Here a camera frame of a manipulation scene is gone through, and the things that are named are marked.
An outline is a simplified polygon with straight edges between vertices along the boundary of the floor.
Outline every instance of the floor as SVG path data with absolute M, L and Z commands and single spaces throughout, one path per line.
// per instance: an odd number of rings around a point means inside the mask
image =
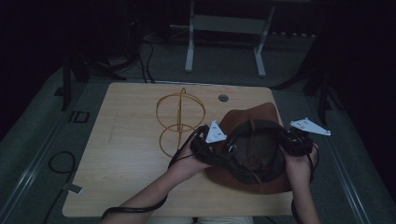
M 198 35 L 193 71 L 185 73 L 187 42 L 183 32 L 175 31 L 175 37 L 170 41 L 163 41 L 155 35 L 145 38 L 149 44 L 142 45 L 140 54 L 157 83 L 272 87 L 297 73 L 314 40 L 314 37 L 270 35 L 262 54 L 268 76 L 262 78 L 257 76 L 251 43 L 238 47 L 234 43 L 213 42 L 210 34 L 206 34 L 205 38 Z M 153 51 L 149 60 L 151 46 Z M 113 63 L 120 60 L 112 58 Z M 139 64 L 118 74 L 127 77 L 127 82 L 143 82 Z M 68 110 L 61 112 L 63 99 L 53 93 L 62 86 L 62 70 L 48 79 L 1 142 L 1 223 L 43 223 L 46 216 L 47 223 L 99 221 L 98 217 L 62 215 L 66 193 L 62 193 L 58 201 L 54 200 L 67 176 L 52 172 L 48 162 L 56 153 L 65 150 L 72 151 L 79 161 L 106 88 L 113 81 L 94 71 L 88 83 L 73 81 L 72 103 Z M 303 80 L 285 90 L 274 91 L 282 118 L 309 116 L 320 122 L 318 95 L 304 96 L 302 89 L 305 82 Z M 329 105 L 331 109 L 326 112 L 326 128 L 332 130 L 332 137 L 315 136 L 323 149 L 321 168 L 312 184 L 322 222 L 394 223 L 396 206 L 378 177 L 348 114 L 338 109 L 331 99 Z M 68 122 L 73 111 L 89 111 L 89 122 Z M 53 162 L 58 168 L 66 170 L 71 164 L 67 157 L 56 158 Z M 288 216 L 271 219 L 275 223 L 292 222 Z M 265 217 L 255 217 L 255 223 L 272 222 Z

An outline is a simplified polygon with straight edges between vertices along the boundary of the metal stand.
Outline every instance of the metal stand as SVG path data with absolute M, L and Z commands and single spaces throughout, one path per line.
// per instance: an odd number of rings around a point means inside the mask
M 268 30 L 270 28 L 271 20 L 274 16 L 275 9 L 275 7 L 271 7 L 266 20 L 196 15 L 194 13 L 194 0 L 191 0 L 190 39 L 189 47 L 187 49 L 185 71 L 192 71 L 194 59 L 194 30 L 206 30 L 260 35 L 262 37 L 261 41 L 259 45 L 254 48 L 253 52 L 256 59 L 259 77 L 265 77 L 265 69 L 262 63 L 262 47 L 264 46 L 265 39 L 268 36 Z

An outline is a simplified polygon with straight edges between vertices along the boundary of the wooden table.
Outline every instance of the wooden table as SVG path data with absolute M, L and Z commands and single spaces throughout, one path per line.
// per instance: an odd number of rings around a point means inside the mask
M 218 122 L 231 109 L 247 109 L 274 97 L 267 88 L 177 84 L 113 83 L 93 126 L 73 184 L 80 194 L 68 193 L 64 204 L 67 217 L 99 217 L 136 194 L 167 169 L 171 160 L 160 150 L 164 127 L 156 117 L 160 98 L 179 93 L 198 97 L 205 106 L 202 124 Z M 221 102 L 225 94 L 229 100 Z M 159 105 L 158 117 L 165 125 L 177 123 L 178 97 L 168 97 Z M 182 98 L 181 122 L 195 125 L 203 109 Z M 181 144 L 191 132 L 182 134 Z M 174 154 L 178 134 L 166 131 L 162 146 Z M 277 216 L 290 215 L 291 192 L 255 195 L 227 189 L 211 182 L 201 172 L 177 186 L 154 217 Z

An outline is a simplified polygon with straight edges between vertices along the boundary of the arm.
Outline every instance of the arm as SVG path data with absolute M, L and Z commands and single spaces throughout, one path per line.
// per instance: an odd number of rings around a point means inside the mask
M 292 157 L 284 150 L 283 152 L 286 159 L 286 172 L 290 181 L 298 216 L 304 224 L 320 223 L 309 188 L 311 167 L 308 158 L 306 156 Z M 317 150 L 313 148 L 309 156 L 312 158 L 314 164 L 317 161 L 317 155 Z
M 186 148 L 180 153 L 179 158 L 189 156 L 190 154 L 192 154 L 190 145 L 186 145 Z M 208 166 L 196 160 L 193 156 L 177 161 L 163 175 L 120 206 L 148 207 L 157 204 L 178 184 L 190 179 Z M 110 214 L 102 220 L 101 224 L 145 223 L 151 215 L 152 212 Z

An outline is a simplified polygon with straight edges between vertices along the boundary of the person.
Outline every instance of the person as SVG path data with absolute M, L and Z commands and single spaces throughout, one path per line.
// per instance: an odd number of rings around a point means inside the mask
M 292 157 L 283 150 L 286 160 L 286 172 L 290 181 L 294 205 L 299 219 L 304 224 L 320 223 L 318 212 L 309 188 L 311 179 L 311 164 L 307 157 Z M 314 162 L 317 157 L 317 146 L 309 155 Z M 132 198 L 120 205 L 120 207 L 149 207 L 160 202 L 168 193 L 180 183 L 192 178 L 210 165 L 202 163 L 194 158 L 190 149 L 190 142 L 182 148 L 178 160 L 169 169 L 154 180 L 151 184 L 136 193 Z M 100 224 L 137 224 L 146 223 L 153 212 L 147 213 L 113 213 L 105 217 Z M 208 217 L 198 219 L 199 223 L 221 223 L 219 219 L 227 217 Z M 253 223 L 252 217 L 233 217 L 223 223 Z

